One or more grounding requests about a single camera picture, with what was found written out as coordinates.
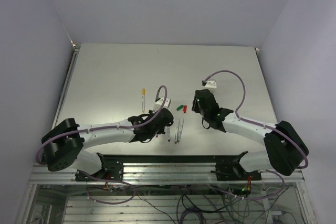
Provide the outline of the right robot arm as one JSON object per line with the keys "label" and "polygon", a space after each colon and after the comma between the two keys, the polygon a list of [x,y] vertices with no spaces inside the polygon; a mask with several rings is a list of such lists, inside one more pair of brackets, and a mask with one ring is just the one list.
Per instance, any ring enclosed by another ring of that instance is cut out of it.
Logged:
{"label": "right robot arm", "polygon": [[208,124],[207,130],[237,134],[265,147],[265,151],[244,151],[235,157],[231,172],[236,179],[267,169],[289,176],[302,162],[303,168],[308,165],[309,150],[287,121],[268,124],[239,117],[235,111],[221,108],[208,89],[195,91],[192,111],[202,116],[202,121]]}

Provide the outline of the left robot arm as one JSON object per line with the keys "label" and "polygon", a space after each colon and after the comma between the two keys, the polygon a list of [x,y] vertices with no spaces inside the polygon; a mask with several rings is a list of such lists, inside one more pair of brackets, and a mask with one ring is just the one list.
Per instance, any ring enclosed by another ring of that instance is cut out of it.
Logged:
{"label": "left robot arm", "polygon": [[103,155],[86,149],[111,143],[146,143],[164,134],[173,122],[173,114],[166,108],[110,124],[80,125],[74,118],[65,119],[41,139],[48,170],[72,167],[102,180],[107,175]]}

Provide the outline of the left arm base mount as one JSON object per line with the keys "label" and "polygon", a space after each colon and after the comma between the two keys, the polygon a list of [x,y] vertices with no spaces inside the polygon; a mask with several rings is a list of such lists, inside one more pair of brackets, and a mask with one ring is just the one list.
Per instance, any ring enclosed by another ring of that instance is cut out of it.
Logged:
{"label": "left arm base mount", "polygon": [[[91,174],[91,176],[103,179],[103,180],[116,180],[122,181],[123,179],[124,166],[121,161],[116,159],[106,159],[103,164],[103,168],[98,172]],[[78,172],[75,175],[75,181],[77,182],[93,182],[96,181],[93,178],[90,178],[88,175],[85,175],[82,171]]]}

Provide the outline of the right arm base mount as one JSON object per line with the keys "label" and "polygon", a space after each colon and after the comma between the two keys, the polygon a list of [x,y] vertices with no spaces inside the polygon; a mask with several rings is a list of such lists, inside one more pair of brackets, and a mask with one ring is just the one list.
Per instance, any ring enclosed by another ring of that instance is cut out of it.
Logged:
{"label": "right arm base mount", "polygon": [[239,164],[240,159],[248,152],[239,155],[215,156],[215,168],[211,170],[216,175],[218,181],[243,181],[249,178],[252,181],[261,180],[261,174],[257,171],[246,172]]}

